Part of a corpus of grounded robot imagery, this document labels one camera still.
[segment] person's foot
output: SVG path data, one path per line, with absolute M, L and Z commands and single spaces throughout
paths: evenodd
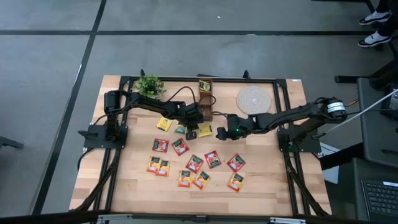
M 374 11 L 374 13 L 366 16 L 364 19 L 361 19 L 359 21 L 359 24 L 361 26 L 365 26 L 365 25 L 373 24 L 375 22 L 386 22 L 388 20 L 388 18 L 390 18 L 390 16 L 391 16 L 390 12 L 376 12 L 376 11 Z
M 369 37 L 365 38 L 364 40 L 360 40 L 358 42 L 358 46 L 360 47 L 374 47 L 379 44 L 384 44 L 390 42 L 391 36 L 384 37 L 381 36 L 377 31 L 370 35 Z

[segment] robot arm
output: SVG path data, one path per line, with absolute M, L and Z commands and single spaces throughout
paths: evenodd
M 250 114 L 247 119 L 236 114 L 226 116 L 228 130 L 217 128 L 216 138 L 220 140 L 237 140 L 249 134 L 265 134 L 279 125 L 309 118 L 295 135 L 308 133 L 326 123 L 341 123 L 347 118 L 345 107 L 336 98 L 319 98 L 314 102 L 280 113 Z
M 121 109 L 120 99 L 121 96 L 126 97 L 127 105 Z M 166 101 L 155 100 L 139 93 L 128 93 L 126 91 L 109 91 L 104 95 L 104 111 L 107 114 L 106 126 L 106 139 L 114 141 L 118 137 L 119 124 L 117 115 L 120 112 L 128 111 L 133 108 L 142 108 L 145 110 L 160 113 L 167 119 L 175 119 L 183 126 L 187 127 L 186 138 L 187 140 L 195 139 L 196 132 L 193 130 L 198 128 L 198 124 L 203 122 L 203 115 L 199 111 L 198 103 L 191 103 L 186 105 L 182 101 Z

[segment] green plant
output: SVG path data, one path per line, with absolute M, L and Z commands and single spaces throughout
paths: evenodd
M 163 90 L 163 86 L 164 83 L 157 76 L 145 75 L 140 77 L 136 88 L 139 94 L 155 99 L 166 92 L 166 90 Z

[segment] wooden tabletop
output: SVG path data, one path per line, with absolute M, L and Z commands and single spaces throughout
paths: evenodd
M 99 91 L 93 121 L 104 114 L 103 95 L 107 91 L 117 90 L 120 76 L 105 75 Z M 167 92 L 164 99 L 173 95 L 181 86 L 190 86 L 199 96 L 196 82 L 165 82 Z M 249 85 L 256 85 L 265 90 L 272 101 L 270 113 L 276 113 L 274 92 L 271 84 L 249 83 L 213 83 L 213 95 L 217 98 L 213 111 L 243 114 L 236 105 L 239 91 Z M 300 80 L 287 80 L 290 104 L 292 108 L 305 104 L 303 86 Z M 282 90 L 279 90 L 282 109 L 284 100 Z M 173 100 L 192 103 L 189 90 L 181 91 Z M 183 138 L 174 133 L 176 121 L 168 132 L 163 132 L 155 126 L 161 115 L 143 110 L 129 111 L 127 125 L 129 133 L 126 147 L 122 150 L 116 186 L 112 201 L 113 212 L 140 213 L 173 213 L 173 214 L 207 214 L 207 215 L 292 215 L 290 197 L 287 185 L 287 175 L 282 153 L 279 151 L 276 131 L 267 134 L 250 135 L 237 141 L 220 141 L 215 138 L 216 128 L 226 127 L 223 116 L 214 116 L 211 122 L 212 136 L 206 136 L 187 141 L 190 150 L 178 157 L 172 146 L 167 153 L 152 151 L 155 138 L 167 139 L 170 142 Z M 185 165 L 192 154 L 205 159 L 204 155 L 216 150 L 222 165 L 210 169 L 207 164 L 201 168 L 210 175 L 211 181 L 204 190 L 196 186 L 190 189 L 177 187 L 178 173 L 186 170 Z M 246 178 L 243 189 L 236 193 L 228 188 L 227 181 L 233 173 L 226 162 L 238 153 L 246 165 L 238 174 Z M 103 161 L 104 149 L 95 149 L 85 156 L 81 162 L 76 180 L 70 208 L 79 206 L 98 182 Z M 170 161 L 170 175 L 156 176 L 146 172 L 150 156 L 158 156 Z M 319 161 L 310 153 L 301 153 L 305 183 L 309 191 L 324 210 L 331 213 L 330 204 L 323 181 Z M 295 187 L 299 211 L 302 201 L 298 187 Z M 108 186 L 104 187 L 100 208 L 104 201 Z

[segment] black cable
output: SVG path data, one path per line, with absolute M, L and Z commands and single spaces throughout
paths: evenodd
M 101 119 L 103 119 L 104 117 L 106 117 L 106 116 L 109 116 L 109 115 L 117 115 L 117 114 L 121 114 L 121 113 L 123 113 L 127 108 L 129 108 L 129 106 L 131 106 L 133 104 L 133 101 L 131 101 L 131 102 L 129 102 L 126 106 L 124 106 L 123 108 L 120 108 L 120 109 L 118 109 L 118 110 L 116 110 L 116 111 L 113 111 L 112 113 L 109 113 L 109 114 L 104 114 L 104 115 L 102 115 L 102 116 L 100 116 L 94 123 L 93 123 L 93 125 L 96 125 Z
M 212 104 L 209 104 L 209 105 L 201 105 L 201 104 L 200 104 L 201 100 L 203 100 L 203 99 L 206 98 L 206 97 L 211 97 L 211 98 L 213 98 L 213 99 L 214 99 L 214 102 L 213 102 Z M 198 104 L 199 104 L 200 107 L 203 107 L 203 108 L 204 108 L 204 107 L 211 107 L 211 106 L 213 106 L 213 105 L 216 103 L 216 101 L 217 101 L 217 99 L 216 99 L 215 96 L 213 96 L 213 95 L 206 95 L 206 96 L 200 98 L 200 100 L 198 101 Z
M 80 162 L 81 162 L 81 159 L 86 155 L 86 154 L 88 154 L 89 152 L 91 152 L 93 150 L 93 148 L 88 148 L 87 149 L 87 151 L 85 151 L 80 157 L 79 157 L 79 160 L 77 161 L 77 171 L 79 172 L 79 169 L 80 169 Z
M 229 115 L 227 113 L 221 113 L 219 111 L 213 111 L 213 112 L 211 112 L 211 114 L 214 116 L 224 116 L 225 118 L 227 118 L 227 116 Z
M 183 86 L 183 87 L 181 87 L 179 90 L 177 90 L 175 93 L 174 93 L 174 95 L 172 95 L 172 97 L 170 97 L 166 102 L 164 102 L 164 103 L 167 103 L 167 102 L 169 102 L 172 98 L 174 98 L 175 97 L 175 95 L 177 94 L 177 93 L 179 93 L 181 90 L 183 90 L 184 88 L 188 88 L 189 90 L 191 90 L 191 93 L 192 93 L 192 98 L 193 98 L 193 102 L 194 103 L 196 103 L 196 100 L 195 100 L 195 94 L 193 93 L 193 90 L 192 90 L 192 88 L 191 87 L 189 87 L 189 86 Z
M 105 172 L 103 178 L 98 180 L 98 184 L 94 187 L 94 189 L 90 192 L 87 198 L 83 201 L 83 203 L 77 207 L 75 210 L 78 211 L 87 211 L 90 205 L 93 203 L 95 197 L 99 194 L 99 192 L 104 187 L 105 183 L 108 181 L 111 174 L 115 171 L 119 164 L 119 155 L 115 154 L 113 157 L 112 163 L 109 165 L 108 169 Z

